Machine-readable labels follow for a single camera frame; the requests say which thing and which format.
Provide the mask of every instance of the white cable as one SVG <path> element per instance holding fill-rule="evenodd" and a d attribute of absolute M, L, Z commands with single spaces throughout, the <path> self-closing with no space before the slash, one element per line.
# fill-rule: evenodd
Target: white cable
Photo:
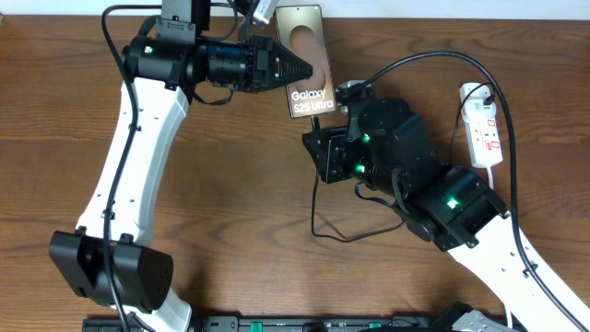
<path fill-rule="evenodd" d="M 488 166 L 486 167 L 486 171 L 488 171 L 488 185 L 490 186 L 490 189 L 493 190 L 494 189 L 494 176 L 491 174 L 491 167 Z"/>
<path fill-rule="evenodd" d="M 513 313 L 510 312 L 506 304 L 504 305 L 504 310 L 506 311 L 506 326 L 513 328 Z"/>

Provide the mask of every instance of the metal bracket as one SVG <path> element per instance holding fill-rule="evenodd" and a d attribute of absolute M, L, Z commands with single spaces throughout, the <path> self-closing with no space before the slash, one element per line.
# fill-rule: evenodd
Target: metal bracket
<path fill-rule="evenodd" d="M 181 22 L 173 19 L 158 18 L 156 36 L 166 41 L 192 45 L 195 44 L 197 34 L 195 30 L 195 24 L 191 22 Z"/>
<path fill-rule="evenodd" d="M 453 324 L 453 330 L 466 332 L 517 332 L 515 329 L 503 326 L 496 323 L 489 318 L 486 318 L 481 312 L 472 310 L 467 314 L 463 314 Z"/>

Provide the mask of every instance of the black plastic housing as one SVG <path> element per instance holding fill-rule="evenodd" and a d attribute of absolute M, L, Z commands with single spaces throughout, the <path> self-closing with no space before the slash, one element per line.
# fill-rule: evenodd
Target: black plastic housing
<path fill-rule="evenodd" d="M 159 309 L 171 286 L 172 257 L 130 243 L 117 243 L 111 248 L 114 278 L 122 303 L 144 313 Z M 100 305 L 112 305 L 102 239 L 56 231 L 49 256 L 77 296 Z"/>
<path fill-rule="evenodd" d="M 442 164 L 420 117 L 398 98 L 378 100 L 371 87 L 349 101 L 348 125 L 303 134 L 327 184 L 359 179 L 395 198 L 407 228 L 446 251 L 478 245 L 476 234 L 506 215 L 506 205 L 473 171 Z"/>
<path fill-rule="evenodd" d="M 196 45 L 137 36 L 124 48 L 123 60 L 133 79 L 160 80 L 166 89 L 180 87 L 189 102 L 196 84 L 203 81 L 262 92 L 313 74 L 313 67 L 297 55 L 271 37 L 258 35 L 250 43 L 198 39 Z"/>

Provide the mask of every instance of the wood grain surface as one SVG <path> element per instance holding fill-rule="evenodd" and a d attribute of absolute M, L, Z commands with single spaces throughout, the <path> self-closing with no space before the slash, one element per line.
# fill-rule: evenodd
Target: wood grain surface
<path fill-rule="evenodd" d="M 119 49 L 142 18 L 111 18 Z M 230 27 L 212 18 L 210 35 Z M 274 24 L 262 31 L 275 34 Z M 326 19 L 334 81 L 367 78 L 404 56 L 469 53 L 500 81 L 513 112 L 522 228 L 590 304 L 590 23 Z M 446 157 L 457 90 L 473 67 L 432 58 L 376 83 L 425 119 Z M 0 27 L 0 330 L 79 331 L 113 315 L 76 297 L 48 256 L 54 231 L 73 231 L 97 184 L 120 103 L 121 77 L 95 17 L 8 17 Z M 205 98 L 226 93 L 208 84 Z M 343 124 L 343 116 L 323 119 Z M 509 200 L 506 161 L 494 168 Z M 285 91 L 194 104 L 171 147 L 156 205 L 154 248 L 171 254 L 173 288 L 198 308 L 245 315 L 439 313 L 455 301 L 502 313 L 465 268 L 406 229 L 352 244 L 309 231 L 314 168 Z M 468 163 L 460 128 L 455 158 Z M 354 234 L 399 222 L 359 201 L 352 181 L 320 185 L 323 220 Z"/>

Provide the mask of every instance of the white power strip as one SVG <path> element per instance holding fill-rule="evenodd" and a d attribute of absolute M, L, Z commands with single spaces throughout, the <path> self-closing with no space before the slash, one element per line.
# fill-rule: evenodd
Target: white power strip
<path fill-rule="evenodd" d="M 461 101 L 479 83 L 466 83 L 459 90 Z M 490 96 L 490 88 L 482 86 L 474 91 L 461 110 L 469 145 L 471 164 L 477 168 L 487 168 L 502 162 L 500 137 L 496 126 L 496 104 L 485 105 Z"/>

